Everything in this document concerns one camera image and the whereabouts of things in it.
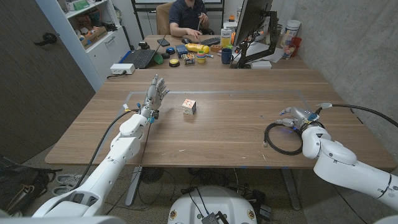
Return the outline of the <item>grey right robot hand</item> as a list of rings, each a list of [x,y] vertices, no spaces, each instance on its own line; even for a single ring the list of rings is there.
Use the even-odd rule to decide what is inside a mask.
[[[320,123],[317,121],[319,115],[311,111],[298,107],[288,107],[280,112],[280,115],[284,114],[289,114],[292,118],[277,119],[275,122],[276,124],[281,124],[299,131],[304,131],[312,126],[320,126]]]

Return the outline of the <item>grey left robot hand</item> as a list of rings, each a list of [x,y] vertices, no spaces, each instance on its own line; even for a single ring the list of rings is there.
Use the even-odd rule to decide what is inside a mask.
[[[166,90],[164,79],[159,79],[158,74],[155,75],[150,87],[147,90],[144,103],[141,107],[140,115],[147,119],[158,119],[159,108],[162,104],[164,96],[170,91]]]

